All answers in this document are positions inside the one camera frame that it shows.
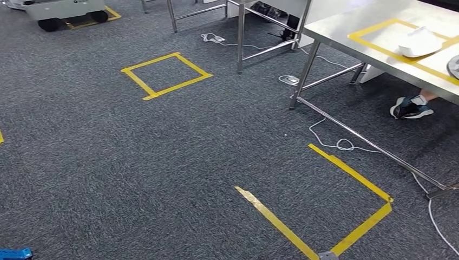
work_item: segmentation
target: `white robot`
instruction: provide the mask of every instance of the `white robot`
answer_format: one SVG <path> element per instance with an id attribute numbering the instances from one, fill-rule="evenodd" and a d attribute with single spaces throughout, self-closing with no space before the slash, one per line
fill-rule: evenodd
<path id="1" fill-rule="evenodd" d="M 98 23 L 108 20 L 104 0 L 5 0 L 5 4 L 12 9 L 25 10 L 45 31 L 59 29 L 58 19 L 86 14 Z"/>

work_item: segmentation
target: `blue object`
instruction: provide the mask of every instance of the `blue object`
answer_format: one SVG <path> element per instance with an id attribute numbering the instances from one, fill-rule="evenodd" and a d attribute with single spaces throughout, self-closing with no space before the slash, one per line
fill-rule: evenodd
<path id="1" fill-rule="evenodd" d="M 0 260 L 24 260 L 32 259 L 30 248 L 22 250 L 0 249 Z"/>

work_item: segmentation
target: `gray carpet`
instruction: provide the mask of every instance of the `gray carpet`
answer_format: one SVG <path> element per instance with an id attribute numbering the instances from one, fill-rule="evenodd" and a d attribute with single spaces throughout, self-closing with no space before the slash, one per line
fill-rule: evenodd
<path id="1" fill-rule="evenodd" d="M 177 1 L 177 15 L 202 8 Z M 306 56 L 280 50 L 235 73 L 236 20 L 222 11 L 180 21 L 172 33 L 165 1 L 109 0 L 121 19 L 77 30 L 40 31 L 0 5 L 0 248 L 32 247 L 39 259 L 306 259 L 235 189 L 251 191 L 314 251 L 330 250 L 384 201 L 307 147 L 321 117 L 288 111 Z M 247 44 L 271 46 L 279 28 L 247 16 Z M 214 77 L 159 98 L 120 70 L 179 51 Z M 254 49 L 247 48 L 247 53 Z M 320 54 L 350 66 L 352 58 Z M 310 80 L 339 70 L 322 60 Z M 138 69 L 154 90 L 196 75 L 174 60 Z M 388 108 L 417 89 L 390 75 L 348 86 L 344 76 L 305 96 L 442 182 L 458 179 L 457 114 L 442 100 L 422 120 L 394 120 Z M 349 138 L 331 122 L 327 144 Z M 432 226 L 427 200 L 405 170 L 379 154 L 341 158 L 391 194 L 394 210 L 340 259 L 457 259 Z M 434 215 L 459 246 L 457 193 Z"/>

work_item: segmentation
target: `yellow tape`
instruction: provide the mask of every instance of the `yellow tape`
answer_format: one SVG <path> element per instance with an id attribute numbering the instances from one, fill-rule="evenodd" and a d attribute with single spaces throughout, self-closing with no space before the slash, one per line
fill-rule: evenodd
<path id="1" fill-rule="evenodd" d="M 356 178 L 358 181 L 360 181 L 363 185 L 365 185 L 371 191 L 373 191 L 374 193 L 378 194 L 386 202 L 393 202 L 394 199 L 392 199 L 387 193 L 385 193 L 383 190 L 378 188 L 375 184 L 371 183 L 369 180 L 367 180 L 365 177 L 360 175 L 360 173 L 356 172 L 354 169 L 349 167 L 343 161 L 339 160 L 338 158 L 336 158 L 333 155 L 328 155 L 327 153 L 325 153 L 324 151 L 322 151 L 320 148 L 318 148 L 317 146 L 315 146 L 313 144 L 309 144 L 309 148 L 313 149 L 318 154 L 322 155 L 325 159 L 327 159 L 330 162 L 334 163 L 336 166 L 341 168 L 343 171 L 347 172 L 350 176 Z"/>
<path id="2" fill-rule="evenodd" d="M 112 8 L 105 6 L 105 9 L 113 15 L 113 17 L 108 18 L 109 21 L 113 21 L 113 20 L 121 18 L 121 15 L 115 12 Z"/>
<path id="3" fill-rule="evenodd" d="M 149 86 L 147 86 L 147 84 L 145 84 L 145 82 L 142 81 L 139 77 L 137 77 L 137 75 L 135 75 L 132 71 L 122 70 L 122 72 L 126 73 L 132 80 L 135 81 L 135 83 L 137 83 L 141 88 L 143 88 L 143 90 L 145 90 L 145 92 L 147 92 L 150 96 L 154 96 L 154 97 L 157 96 L 155 91 L 153 91 Z"/>
<path id="4" fill-rule="evenodd" d="M 212 75 L 211 75 L 211 74 L 208 74 L 208 75 L 205 75 L 205 76 L 197 77 L 196 79 L 192 79 L 192 80 L 189 80 L 189 81 L 187 81 L 187 82 L 180 83 L 180 84 L 178 84 L 178 85 L 176 85 L 176 86 L 174 86 L 174 87 L 166 88 L 166 89 L 163 89 L 163 90 L 161 90 L 161 91 L 159 91 L 159 92 L 154 92 L 154 95 L 150 95 L 150 96 L 148 96 L 148 97 L 144 97 L 143 100 L 151 100 L 151 99 L 157 98 L 157 97 L 160 96 L 160 95 L 164 95 L 164 94 L 166 94 L 166 93 L 169 93 L 169 92 L 171 92 L 171 91 L 177 90 L 177 89 L 179 89 L 179 88 L 183 88 L 183 87 L 185 87 L 185 86 L 194 84 L 194 83 L 196 83 L 196 82 L 198 82 L 198 81 L 201 81 L 201 80 L 204 80 L 204 79 L 206 79 L 206 78 L 208 78 L 208 77 L 212 77 Z"/>
<path id="5" fill-rule="evenodd" d="M 108 18 L 107 21 L 113 21 L 113 20 L 121 18 L 121 15 L 115 12 L 112 8 L 105 6 L 105 10 L 107 10 L 111 15 L 113 15 L 113 17 Z M 64 19 L 64 22 L 67 25 L 67 28 L 69 28 L 70 30 L 75 30 L 75 29 L 86 27 L 86 26 L 99 24 L 97 22 L 90 22 L 90 23 L 73 26 L 73 24 L 69 23 L 66 19 Z"/>
<path id="6" fill-rule="evenodd" d="M 194 69 L 196 72 L 201 74 L 201 76 L 197 77 L 195 79 L 180 83 L 180 84 L 178 84 L 176 86 L 173 86 L 173 87 L 166 88 L 166 89 L 163 89 L 161 91 L 155 92 L 149 86 L 147 86 L 144 81 L 142 81 L 139 77 L 137 77 L 132 72 L 132 70 L 134 70 L 134 69 L 138 69 L 138 68 L 141 68 L 143 66 L 147 66 L 147 65 L 153 64 L 155 62 L 163 61 L 163 60 L 169 59 L 171 57 L 176 57 L 181 62 L 185 63 L 186 65 L 188 65 L 189 67 Z M 145 90 L 145 92 L 148 93 L 148 96 L 144 97 L 143 100 L 151 100 L 151 99 L 157 98 L 160 95 L 164 95 L 164 94 L 169 93 L 171 91 L 177 90 L 179 88 L 183 88 L 185 86 L 194 84 L 194 83 L 196 83 L 198 81 L 201 81 L 201 80 L 204 80 L 204 79 L 207 79 L 207 78 L 213 76 L 212 74 L 209 74 L 209 73 L 205 72 L 204 70 L 202 70 L 201 68 L 199 68 L 198 66 L 193 64 L 191 61 L 189 61 L 186 58 L 184 58 L 183 56 L 181 56 L 180 53 L 171 53 L 171 54 L 168 54 L 168 55 L 165 55 L 165 56 L 162 56 L 162 57 L 155 58 L 155 59 L 150 60 L 150 61 L 142 62 L 142 63 L 136 64 L 136 65 L 124 68 L 124 69 L 121 70 L 121 72 L 126 73 L 135 83 L 137 83 L 141 88 L 143 88 L 143 90 Z"/>
<path id="7" fill-rule="evenodd" d="M 427 56 L 422 56 L 422 57 L 417 57 L 417 58 L 408 58 L 408 57 L 405 57 L 403 55 L 399 55 L 399 54 L 396 54 L 394 53 L 393 51 L 390 51 L 390 50 L 387 50 L 387 49 L 384 49 L 376 44 L 373 44 L 367 40 L 364 40 L 362 39 L 362 36 L 366 35 L 366 34 L 369 34 L 369 33 L 372 33 L 374 31 L 377 31 L 377 30 L 381 30 L 387 26 L 390 26 L 394 23 L 400 23 L 402 25 L 405 25 L 405 26 L 408 26 L 408 27 L 411 27 L 411 28 L 418 28 L 418 26 L 414 25 L 414 24 L 411 24 L 411 23 L 408 23 L 408 22 L 405 22 L 405 21 L 402 21 L 402 20 L 399 20 L 399 19 L 390 19 L 390 20 L 387 20 L 385 22 L 382 22 L 382 23 L 379 23 L 379 24 L 375 24 L 375 25 L 372 25 L 370 27 L 367 27 L 363 30 L 360 30 L 360 31 L 357 31 L 357 32 L 353 32 L 351 33 L 350 35 L 348 35 L 348 38 L 351 39 L 351 40 L 354 40 L 364 46 L 367 46 L 367 47 L 370 47 L 376 51 L 379 51 L 380 53 L 383 53 L 383 54 L 386 54 L 388 55 L 389 57 L 392 57 L 394 58 L 395 60 L 397 61 L 401 61 L 401 62 L 405 62 L 409 65 L 412 65 L 418 69 L 421 69 L 429 74 L 432 74 L 434 76 L 437 76 L 439 77 L 440 79 L 444 79 L 448 82 L 451 82 L 455 85 L 458 85 L 459 86 L 459 80 L 454 78 L 454 77 L 451 77 L 447 74 L 443 74 L 441 73 L 440 71 L 438 70 L 434 70 L 434 69 L 431 69 L 427 66 L 424 66 L 424 65 L 421 65 L 419 64 L 418 62 L 426 57 L 429 57 L 430 55 L 427 55 Z M 440 37 L 444 40 L 446 40 L 445 42 L 443 42 L 442 44 L 442 49 L 439 50 L 439 51 L 442 51 L 442 50 L 445 50 L 451 46 L 453 46 L 454 44 L 457 44 L 459 43 L 459 36 L 456 36 L 456 37 L 453 37 L 453 38 L 450 38 L 448 36 L 444 36 L 444 35 L 441 35 L 441 34 L 438 34 L 438 33 L 434 33 L 437 37 Z"/>
<path id="8" fill-rule="evenodd" d="M 139 64 L 137 64 L 137 65 L 133 65 L 133 66 L 124 68 L 124 69 L 122 69 L 121 71 L 124 72 L 124 70 L 138 69 L 138 68 L 140 68 L 140 67 L 143 67 L 143 66 L 146 66 L 146 65 L 150 65 L 150 64 L 152 64 L 152 63 L 159 62 L 159 61 L 162 61 L 162 60 L 171 58 L 171 57 L 177 57 L 178 55 L 180 55 L 180 53 L 171 53 L 171 54 L 168 54 L 168 55 L 159 57 L 159 58 L 155 58 L 155 59 L 153 59 L 153 60 L 151 60 L 151 61 L 142 62 L 142 63 L 139 63 Z"/>
<path id="9" fill-rule="evenodd" d="M 278 219 L 265 205 L 263 205 L 250 191 L 245 191 L 240 187 L 235 187 L 244 198 L 268 219 L 287 239 L 289 239 L 303 254 L 310 260 L 319 260 L 319 256 L 312 251 L 297 235 L 293 233 L 280 219 Z"/>
<path id="10" fill-rule="evenodd" d="M 385 216 L 387 216 L 392 211 L 392 206 L 390 203 L 386 203 L 382 208 L 380 208 L 375 214 L 373 214 L 369 219 L 367 219 L 362 225 L 352 231 L 348 236 L 346 236 L 341 242 L 335 245 L 332 248 L 332 252 L 336 256 L 341 255 L 346 251 L 350 246 L 352 246 L 357 240 L 363 237 L 370 229 L 372 229 L 378 222 L 380 222 Z"/>

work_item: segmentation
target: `sneaker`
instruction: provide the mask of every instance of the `sneaker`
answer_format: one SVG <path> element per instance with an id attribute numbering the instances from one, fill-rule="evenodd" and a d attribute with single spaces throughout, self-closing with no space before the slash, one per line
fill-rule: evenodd
<path id="1" fill-rule="evenodd" d="M 395 106 L 390 108 L 390 114 L 395 118 L 417 119 L 431 115 L 434 111 L 428 106 L 417 105 L 411 99 L 399 97 Z"/>

